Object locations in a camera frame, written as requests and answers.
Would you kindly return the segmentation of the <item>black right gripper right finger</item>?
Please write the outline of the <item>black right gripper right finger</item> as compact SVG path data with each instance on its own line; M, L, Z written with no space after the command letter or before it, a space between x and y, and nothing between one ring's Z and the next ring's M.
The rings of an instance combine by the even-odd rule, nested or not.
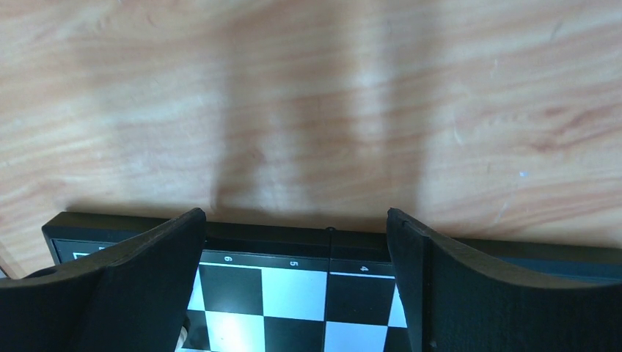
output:
M454 239L392 208L413 351L619 351L621 251Z

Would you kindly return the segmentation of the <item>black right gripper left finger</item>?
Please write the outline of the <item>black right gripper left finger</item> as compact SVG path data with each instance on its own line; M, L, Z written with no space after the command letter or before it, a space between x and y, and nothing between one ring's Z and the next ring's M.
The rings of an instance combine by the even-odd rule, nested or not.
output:
M205 242L195 208L85 257L1 281L3 351L174 351Z

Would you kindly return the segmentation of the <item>black and white chessboard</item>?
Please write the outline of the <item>black and white chessboard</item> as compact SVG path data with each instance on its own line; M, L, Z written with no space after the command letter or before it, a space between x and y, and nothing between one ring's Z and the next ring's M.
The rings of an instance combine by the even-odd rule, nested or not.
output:
M77 260L164 223L60 213L42 228L58 263ZM386 235L208 223L180 351L412 351ZM596 247L519 254L520 243L458 239L508 263L609 283L621 264Z

